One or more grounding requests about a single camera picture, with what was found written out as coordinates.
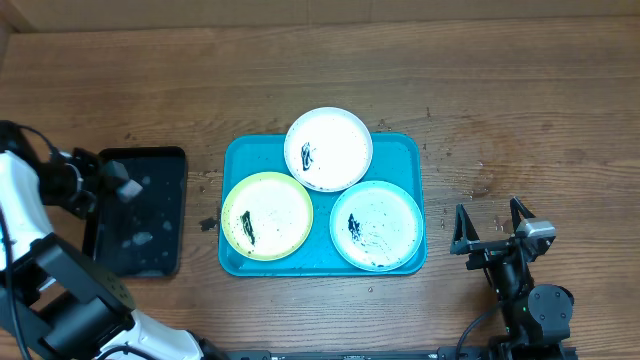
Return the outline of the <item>green scouring sponge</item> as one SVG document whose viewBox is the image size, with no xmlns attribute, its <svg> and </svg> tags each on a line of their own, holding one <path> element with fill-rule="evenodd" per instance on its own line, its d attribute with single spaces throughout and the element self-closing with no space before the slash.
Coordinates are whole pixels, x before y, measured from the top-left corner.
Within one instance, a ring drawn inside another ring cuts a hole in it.
<svg viewBox="0 0 640 360">
<path fill-rule="evenodd" d="M 129 177 L 125 166 L 117 161 L 109 161 L 102 168 L 105 188 L 121 202 L 128 203 L 137 197 L 143 187 Z"/>
</svg>

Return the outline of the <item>yellow-rimmed plate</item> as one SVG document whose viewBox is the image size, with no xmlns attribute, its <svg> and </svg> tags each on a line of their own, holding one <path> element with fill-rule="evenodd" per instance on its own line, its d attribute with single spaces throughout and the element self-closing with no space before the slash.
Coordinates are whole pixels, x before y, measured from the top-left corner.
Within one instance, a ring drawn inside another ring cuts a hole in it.
<svg viewBox="0 0 640 360">
<path fill-rule="evenodd" d="M 225 198 L 221 211 L 227 242 L 256 261 L 291 255 L 309 236 L 313 220 L 307 190 L 279 172 L 260 172 L 241 180 Z"/>
</svg>

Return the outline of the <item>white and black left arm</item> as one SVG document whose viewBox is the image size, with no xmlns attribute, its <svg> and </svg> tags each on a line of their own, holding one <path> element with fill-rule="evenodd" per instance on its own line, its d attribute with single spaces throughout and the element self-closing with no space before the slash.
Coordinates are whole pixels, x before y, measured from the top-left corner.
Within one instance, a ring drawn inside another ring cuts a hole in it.
<svg viewBox="0 0 640 360">
<path fill-rule="evenodd" d="M 84 219 L 103 199 L 141 190 L 118 162 L 50 145 L 43 161 L 29 128 L 1 123 L 1 326 L 25 359 L 222 360 L 188 330 L 137 310 L 125 284 L 58 236 L 45 208 Z"/>
</svg>

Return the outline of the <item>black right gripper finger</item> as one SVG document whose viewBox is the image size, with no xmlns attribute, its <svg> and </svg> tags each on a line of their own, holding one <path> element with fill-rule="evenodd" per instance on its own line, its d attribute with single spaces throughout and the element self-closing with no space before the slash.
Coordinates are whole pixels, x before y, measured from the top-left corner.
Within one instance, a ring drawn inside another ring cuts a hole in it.
<svg viewBox="0 0 640 360">
<path fill-rule="evenodd" d="M 517 196 L 514 196 L 510 199 L 510 211 L 514 233 L 516 233 L 523 220 L 535 217 L 535 215 L 522 203 L 522 201 Z"/>
<path fill-rule="evenodd" d="M 479 236 L 463 204 L 456 206 L 453 245 L 467 245 L 479 242 Z"/>
</svg>

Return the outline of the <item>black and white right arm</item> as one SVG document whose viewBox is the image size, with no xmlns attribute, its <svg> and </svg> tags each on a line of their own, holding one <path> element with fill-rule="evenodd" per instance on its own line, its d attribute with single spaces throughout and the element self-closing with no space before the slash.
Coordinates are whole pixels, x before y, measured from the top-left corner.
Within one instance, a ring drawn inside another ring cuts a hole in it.
<svg viewBox="0 0 640 360">
<path fill-rule="evenodd" d="M 483 242 L 461 204 L 456 206 L 453 255 L 466 255 L 466 268 L 481 269 L 497 296 L 497 303 L 472 321 L 460 336 L 454 359 L 575 359 L 570 337 L 574 296 L 564 287 L 537 285 L 529 265 L 546 254 L 556 228 L 536 217 L 519 198 L 510 200 L 514 232 L 505 240 Z M 494 336 L 485 347 L 466 347 L 465 340 L 480 323 L 502 315 L 506 333 Z"/>
</svg>

